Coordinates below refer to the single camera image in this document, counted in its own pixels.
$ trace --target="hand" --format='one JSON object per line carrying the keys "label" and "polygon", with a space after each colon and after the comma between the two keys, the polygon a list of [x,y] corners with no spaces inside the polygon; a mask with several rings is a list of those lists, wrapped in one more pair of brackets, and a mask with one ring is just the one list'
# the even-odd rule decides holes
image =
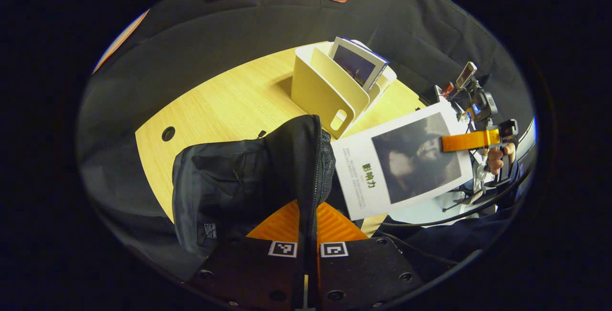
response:
{"label": "hand", "polygon": [[[510,163],[514,163],[514,156],[516,156],[516,150],[514,150],[514,144],[509,143],[507,146],[503,148],[503,152],[507,154],[510,158]],[[503,156],[502,152],[498,147],[494,147],[490,149],[487,153],[489,170],[492,174],[499,174],[499,169],[503,167],[503,161],[501,157]]]}

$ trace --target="screw hole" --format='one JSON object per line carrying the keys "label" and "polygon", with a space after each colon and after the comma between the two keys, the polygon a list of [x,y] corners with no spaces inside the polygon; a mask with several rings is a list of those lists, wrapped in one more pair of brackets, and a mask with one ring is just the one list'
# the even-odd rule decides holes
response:
{"label": "screw hole", "polygon": [[343,291],[331,291],[328,293],[328,299],[329,300],[341,300],[342,298],[344,298],[344,292]]}
{"label": "screw hole", "polygon": [[404,273],[400,275],[400,280],[402,281],[410,281],[411,278],[413,278],[413,274],[410,273]]}
{"label": "screw hole", "polygon": [[271,300],[274,301],[283,301],[287,298],[286,294],[283,291],[272,291],[269,294]]}
{"label": "screw hole", "polygon": [[168,128],[164,129],[164,132],[162,133],[162,140],[170,141],[170,139],[175,136],[175,132],[176,130],[173,126],[169,126]]}
{"label": "screw hole", "polygon": [[206,278],[212,278],[213,276],[215,276],[215,274],[213,274],[212,272],[208,270],[201,270],[199,271],[198,276],[200,278],[206,279]]}

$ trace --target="book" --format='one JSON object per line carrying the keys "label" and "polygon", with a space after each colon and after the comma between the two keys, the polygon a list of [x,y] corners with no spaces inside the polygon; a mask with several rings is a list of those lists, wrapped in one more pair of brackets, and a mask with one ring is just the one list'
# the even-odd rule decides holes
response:
{"label": "book", "polygon": [[350,219],[409,207],[472,179],[467,150],[442,152],[442,136],[465,130],[450,103],[438,102],[334,141]]}
{"label": "book", "polygon": [[329,52],[329,57],[368,92],[389,61],[361,44],[346,38],[336,37]]}

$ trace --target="paper with photo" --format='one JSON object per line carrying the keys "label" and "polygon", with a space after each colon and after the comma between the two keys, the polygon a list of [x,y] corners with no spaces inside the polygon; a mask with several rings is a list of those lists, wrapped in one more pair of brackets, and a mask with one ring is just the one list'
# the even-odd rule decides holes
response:
{"label": "paper with photo", "polygon": [[446,193],[472,178],[467,150],[442,152],[440,137],[465,133],[450,103],[438,102],[332,143],[350,219]]}

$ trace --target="magazine holder handle cutout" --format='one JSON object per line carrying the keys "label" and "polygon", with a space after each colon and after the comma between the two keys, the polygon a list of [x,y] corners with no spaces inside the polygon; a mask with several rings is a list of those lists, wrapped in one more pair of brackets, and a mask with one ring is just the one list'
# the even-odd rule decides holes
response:
{"label": "magazine holder handle cutout", "polygon": [[[304,111],[319,115],[323,128],[339,139],[384,93],[396,74],[385,68],[376,84],[366,92],[328,56],[332,45],[332,42],[323,42],[295,50],[291,99]],[[337,113],[342,112],[346,118],[337,126]]]}

